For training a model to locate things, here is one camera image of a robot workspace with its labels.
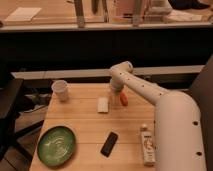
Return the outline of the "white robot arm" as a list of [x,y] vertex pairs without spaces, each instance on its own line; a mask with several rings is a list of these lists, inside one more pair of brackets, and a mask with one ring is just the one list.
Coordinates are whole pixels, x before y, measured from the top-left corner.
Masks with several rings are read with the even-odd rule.
[[207,171],[201,112],[195,100],[182,91],[168,90],[132,74],[125,61],[109,69],[110,88],[127,86],[155,106],[155,171]]

